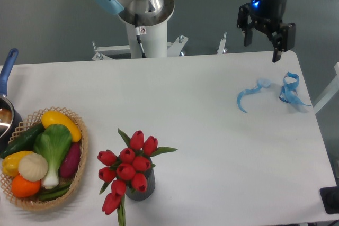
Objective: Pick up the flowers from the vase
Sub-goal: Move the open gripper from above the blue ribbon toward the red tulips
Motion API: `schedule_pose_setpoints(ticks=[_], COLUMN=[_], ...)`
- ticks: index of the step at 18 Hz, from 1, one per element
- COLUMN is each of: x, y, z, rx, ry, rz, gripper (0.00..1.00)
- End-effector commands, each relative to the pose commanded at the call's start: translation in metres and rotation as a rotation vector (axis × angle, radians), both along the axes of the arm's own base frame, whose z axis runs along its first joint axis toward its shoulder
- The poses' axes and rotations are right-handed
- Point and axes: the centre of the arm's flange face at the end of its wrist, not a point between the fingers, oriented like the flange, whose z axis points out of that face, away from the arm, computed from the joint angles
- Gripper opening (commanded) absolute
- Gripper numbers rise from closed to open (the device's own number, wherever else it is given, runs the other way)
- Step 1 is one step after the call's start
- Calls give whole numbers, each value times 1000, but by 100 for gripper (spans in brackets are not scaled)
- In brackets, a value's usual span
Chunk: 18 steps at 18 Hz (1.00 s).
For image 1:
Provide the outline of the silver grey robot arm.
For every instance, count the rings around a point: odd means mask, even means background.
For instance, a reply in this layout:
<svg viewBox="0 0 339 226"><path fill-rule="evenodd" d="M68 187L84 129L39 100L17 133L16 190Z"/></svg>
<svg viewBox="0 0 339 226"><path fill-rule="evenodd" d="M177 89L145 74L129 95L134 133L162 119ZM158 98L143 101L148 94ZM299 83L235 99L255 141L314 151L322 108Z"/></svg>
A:
<svg viewBox="0 0 339 226"><path fill-rule="evenodd" d="M125 23L132 58L162 58L182 55L187 37L167 40L167 21L174 12L174 0L95 0ZM282 20L287 0L250 0L240 6L237 27L244 45L252 43L253 30L265 34L273 45L273 62L295 46L296 25Z"/></svg>

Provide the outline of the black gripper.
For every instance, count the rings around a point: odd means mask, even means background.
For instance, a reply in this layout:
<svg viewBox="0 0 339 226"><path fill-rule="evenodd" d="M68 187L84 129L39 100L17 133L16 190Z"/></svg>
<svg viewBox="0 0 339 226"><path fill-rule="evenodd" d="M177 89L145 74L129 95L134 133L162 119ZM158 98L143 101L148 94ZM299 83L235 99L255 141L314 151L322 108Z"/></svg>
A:
<svg viewBox="0 0 339 226"><path fill-rule="evenodd" d="M272 62L281 59L283 52L295 46L296 24L283 24L287 0L251 0L239 7L237 27L244 34L244 46L252 43L253 29L267 35L274 50Z"/></svg>

